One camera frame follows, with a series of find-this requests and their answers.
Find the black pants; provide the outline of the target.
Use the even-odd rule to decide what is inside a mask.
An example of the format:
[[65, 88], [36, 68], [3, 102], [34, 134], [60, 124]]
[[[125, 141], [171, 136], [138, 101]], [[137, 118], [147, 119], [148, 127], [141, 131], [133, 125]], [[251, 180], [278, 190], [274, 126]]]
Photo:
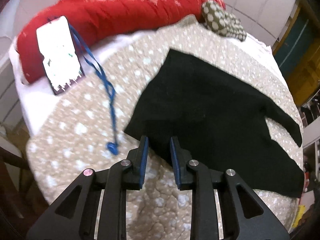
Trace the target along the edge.
[[181, 148], [208, 168], [231, 168], [253, 189], [298, 198], [304, 173], [271, 138], [268, 118], [302, 144], [298, 124], [268, 96], [171, 49], [140, 95], [124, 132], [135, 139], [148, 137], [150, 148], [168, 163], [170, 139], [176, 136]]

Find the beige heart pattern quilt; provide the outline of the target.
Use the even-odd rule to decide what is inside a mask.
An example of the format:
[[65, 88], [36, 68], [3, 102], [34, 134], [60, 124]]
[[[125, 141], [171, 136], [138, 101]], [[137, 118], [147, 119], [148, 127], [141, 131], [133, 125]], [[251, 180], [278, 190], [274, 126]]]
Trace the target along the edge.
[[[55, 111], [27, 144], [31, 170], [48, 202], [53, 202], [83, 170], [109, 168], [137, 146], [136, 139], [124, 134], [124, 128], [170, 48], [193, 54], [242, 79], [271, 98], [296, 123], [302, 122], [270, 53], [261, 56], [257, 43], [219, 37], [189, 15], [143, 34], [103, 61], [116, 90], [118, 155], [106, 149], [113, 135], [102, 81], [89, 74], [61, 96]], [[128, 239], [188, 239], [191, 192], [177, 189], [172, 169], [154, 153], [148, 156], [146, 171], [143, 189], [127, 194]]]

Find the cluttered white shelf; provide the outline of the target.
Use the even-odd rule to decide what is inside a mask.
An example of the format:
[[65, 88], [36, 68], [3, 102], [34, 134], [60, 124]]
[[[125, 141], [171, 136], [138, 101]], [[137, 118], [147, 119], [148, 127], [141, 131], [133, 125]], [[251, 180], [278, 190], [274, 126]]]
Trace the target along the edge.
[[303, 121], [303, 166], [306, 176], [305, 192], [319, 183], [319, 93], [299, 109]]

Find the smartphone with lit screen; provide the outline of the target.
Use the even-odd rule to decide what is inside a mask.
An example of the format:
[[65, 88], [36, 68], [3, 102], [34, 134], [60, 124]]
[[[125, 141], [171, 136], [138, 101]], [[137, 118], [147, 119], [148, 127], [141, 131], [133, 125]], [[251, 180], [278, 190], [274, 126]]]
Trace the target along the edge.
[[85, 77], [65, 16], [36, 29], [44, 72], [54, 95], [64, 93]]

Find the yellow wooden door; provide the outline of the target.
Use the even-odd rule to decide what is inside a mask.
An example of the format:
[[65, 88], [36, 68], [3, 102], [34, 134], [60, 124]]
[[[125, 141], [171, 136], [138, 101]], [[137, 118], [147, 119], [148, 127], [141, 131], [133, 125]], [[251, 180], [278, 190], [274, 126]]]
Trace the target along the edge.
[[302, 106], [319, 90], [319, 27], [304, 9], [297, 8], [273, 54], [296, 106]]

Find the green white patterned cushion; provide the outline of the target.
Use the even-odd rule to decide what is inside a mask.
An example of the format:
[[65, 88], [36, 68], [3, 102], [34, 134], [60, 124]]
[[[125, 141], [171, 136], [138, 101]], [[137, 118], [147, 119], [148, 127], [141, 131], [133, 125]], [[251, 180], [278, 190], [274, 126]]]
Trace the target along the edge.
[[204, 18], [204, 26], [222, 37], [235, 38], [244, 42], [247, 32], [241, 21], [231, 13], [226, 12], [214, 0], [209, 0], [201, 5], [201, 12]]

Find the red floral comforter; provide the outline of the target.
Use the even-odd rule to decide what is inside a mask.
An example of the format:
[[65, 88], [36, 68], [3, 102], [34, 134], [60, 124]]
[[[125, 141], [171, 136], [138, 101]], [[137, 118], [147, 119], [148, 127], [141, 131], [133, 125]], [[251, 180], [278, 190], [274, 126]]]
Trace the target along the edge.
[[[88, 46], [118, 34], [157, 29], [193, 14], [203, 20], [201, 5], [209, 0], [59, 0], [37, 13], [17, 37], [23, 77], [32, 84], [45, 75], [36, 29], [65, 16]], [[214, 0], [222, 8], [223, 0]]]

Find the white wardrobe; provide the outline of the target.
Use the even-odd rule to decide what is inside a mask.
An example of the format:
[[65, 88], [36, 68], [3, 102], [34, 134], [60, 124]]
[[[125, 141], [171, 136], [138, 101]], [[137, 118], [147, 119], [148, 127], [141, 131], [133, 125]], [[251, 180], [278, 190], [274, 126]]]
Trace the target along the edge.
[[296, 0], [223, 0], [245, 31], [273, 46], [291, 15]]

